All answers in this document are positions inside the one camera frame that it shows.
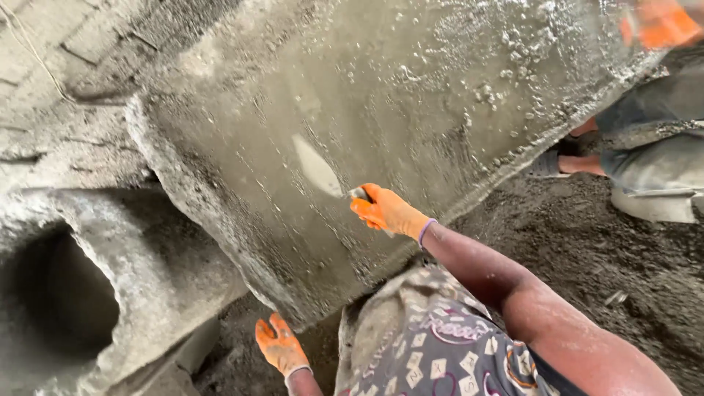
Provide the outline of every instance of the hole in concrete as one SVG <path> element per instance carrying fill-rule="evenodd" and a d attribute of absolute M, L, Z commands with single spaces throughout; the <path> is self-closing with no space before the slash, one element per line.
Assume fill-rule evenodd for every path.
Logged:
<path fill-rule="evenodd" d="M 0 261 L 0 382 L 30 389 L 90 369 L 112 343 L 114 294 L 68 226 Z"/>

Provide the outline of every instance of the orange work glove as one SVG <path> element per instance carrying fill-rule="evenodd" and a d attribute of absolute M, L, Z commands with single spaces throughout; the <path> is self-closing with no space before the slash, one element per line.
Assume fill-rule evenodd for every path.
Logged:
<path fill-rule="evenodd" d="M 289 325 L 277 312 L 271 314 L 269 322 L 276 334 L 263 319 L 259 319 L 255 329 L 257 344 L 266 361 L 284 375 L 284 382 L 288 387 L 289 376 L 299 369 L 310 370 L 310 363 Z"/>
<path fill-rule="evenodd" d="M 367 225 L 377 230 L 385 229 L 393 233 L 405 234 L 418 240 L 420 232 L 425 229 L 431 218 L 420 213 L 396 195 L 395 192 L 381 188 L 376 184 L 361 185 L 372 199 L 372 203 L 355 198 L 350 209 Z"/>
<path fill-rule="evenodd" d="M 639 0 L 635 11 L 621 20 L 621 35 L 627 45 L 634 38 L 647 49 L 672 48 L 693 44 L 704 30 L 692 15 L 704 8 L 699 0 Z"/>

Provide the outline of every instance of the purple wristband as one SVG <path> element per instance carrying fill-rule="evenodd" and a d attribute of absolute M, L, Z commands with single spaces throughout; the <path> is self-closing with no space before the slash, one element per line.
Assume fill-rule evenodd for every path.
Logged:
<path fill-rule="evenodd" d="M 433 224 L 437 223 L 438 220 L 435 220 L 434 218 L 429 218 L 427 222 L 425 222 L 425 225 L 423 228 L 420 229 L 420 234 L 418 235 L 418 246 L 422 249 L 423 248 L 423 235 L 425 235 L 425 231 L 428 229 L 428 227 Z"/>

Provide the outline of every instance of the sandal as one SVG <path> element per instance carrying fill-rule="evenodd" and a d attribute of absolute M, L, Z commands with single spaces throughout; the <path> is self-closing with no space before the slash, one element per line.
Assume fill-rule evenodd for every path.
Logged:
<path fill-rule="evenodd" d="M 533 179 L 567 178 L 569 173 L 561 173 L 558 165 L 558 150 L 548 150 L 526 167 L 522 173 Z"/>

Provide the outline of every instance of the metal blade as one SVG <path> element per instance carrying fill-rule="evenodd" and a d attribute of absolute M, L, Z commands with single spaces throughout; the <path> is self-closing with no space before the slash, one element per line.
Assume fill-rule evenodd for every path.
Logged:
<path fill-rule="evenodd" d="M 301 170 L 309 181 L 328 195 L 344 197 L 340 181 L 325 159 L 302 136 L 294 135 L 293 139 Z"/>

